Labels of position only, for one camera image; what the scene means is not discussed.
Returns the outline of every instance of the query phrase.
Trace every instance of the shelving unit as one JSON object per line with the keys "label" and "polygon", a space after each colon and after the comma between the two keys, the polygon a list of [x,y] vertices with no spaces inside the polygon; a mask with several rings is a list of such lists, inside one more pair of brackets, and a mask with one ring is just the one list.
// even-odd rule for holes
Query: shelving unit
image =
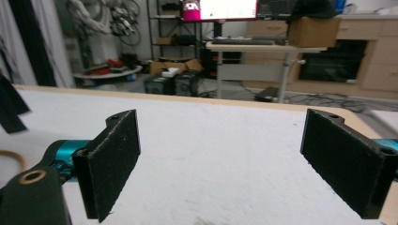
{"label": "shelving unit", "polygon": [[[161,15],[161,0],[156,0],[155,6],[150,6],[151,0],[146,0],[148,15],[149,40],[152,59],[162,56],[200,57],[202,43],[202,25],[196,22],[183,22],[177,15]],[[159,44],[158,38],[172,36],[194,36],[194,44]]]}

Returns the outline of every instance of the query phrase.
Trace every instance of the floor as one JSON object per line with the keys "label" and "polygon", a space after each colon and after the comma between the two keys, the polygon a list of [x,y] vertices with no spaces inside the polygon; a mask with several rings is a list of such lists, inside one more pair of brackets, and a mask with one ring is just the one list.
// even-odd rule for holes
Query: floor
{"label": "floor", "polygon": [[[94,88],[105,91],[122,91],[133,93],[144,93],[144,80],[148,74],[139,74],[135,82],[114,81],[99,83]],[[262,91],[257,88],[246,88],[241,82],[223,82],[222,98],[233,100],[254,101],[254,95]],[[216,96],[216,80],[202,79],[199,82],[199,93],[202,97],[214,98]],[[372,114],[373,110],[398,112],[398,100],[389,99],[369,99],[359,97],[345,97],[333,94],[314,94],[314,93],[285,93],[286,104],[314,105],[344,108],[354,112],[366,124],[373,128],[382,138],[398,139],[398,133],[379,121]]]}

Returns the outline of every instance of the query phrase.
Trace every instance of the computer monitor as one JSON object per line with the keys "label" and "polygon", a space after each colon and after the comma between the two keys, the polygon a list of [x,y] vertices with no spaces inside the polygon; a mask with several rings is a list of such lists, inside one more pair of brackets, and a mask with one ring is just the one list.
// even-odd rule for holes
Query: computer monitor
{"label": "computer monitor", "polygon": [[258,0],[180,0],[184,22],[255,20],[257,7]]}
{"label": "computer monitor", "polygon": [[293,11],[298,0],[259,0],[257,18],[285,20]]}

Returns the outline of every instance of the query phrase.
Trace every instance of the desk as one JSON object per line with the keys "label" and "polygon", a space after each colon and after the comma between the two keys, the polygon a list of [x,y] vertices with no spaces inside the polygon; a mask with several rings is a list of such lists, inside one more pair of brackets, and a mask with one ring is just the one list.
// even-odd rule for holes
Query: desk
{"label": "desk", "polygon": [[[0,148],[35,165],[61,139],[92,139],[114,113],[137,109],[142,155],[102,224],[378,224],[361,220],[299,152],[305,106],[19,86],[32,112],[29,131],[7,135]],[[377,134],[352,112],[336,113],[370,138]],[[0,181],[17,170],[0,157]],[[78,184],[64,194],[73,224],[85,217]],[[383,210],[398,221],[398,187]]]}
{"label": "desk", "polygon": [[[222,98],[222,80],[237,81],[273,81],[279,82],[278,102],[283,102],[286,89],[287,76],[291,65],[293,53],[319,53],[326,48],[296,48],[280,45],[215,45],[211,41],[206,48],[219,53],[219,66],[217,73],[217,98]],[[223,52],[247,52],[247,53],[284,53],[281,66],[259,65],[223,65]]]}

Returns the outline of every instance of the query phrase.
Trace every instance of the screw hole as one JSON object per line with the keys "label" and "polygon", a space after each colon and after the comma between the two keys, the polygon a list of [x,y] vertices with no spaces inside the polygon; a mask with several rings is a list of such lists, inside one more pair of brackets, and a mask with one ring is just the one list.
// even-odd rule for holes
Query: screw hole
{"label": "screw hole", "polygon": [[23,185],[30,185],[41,180],[45,175],[46,172],[43,170],[32,171],[21,177],[20,183]]}
{"label": "screw hole", "polygon": [[380,148],[380,151],[387,155],[397,155],[397,152],[395,152],[394,150],[392,150],[390,148]]}

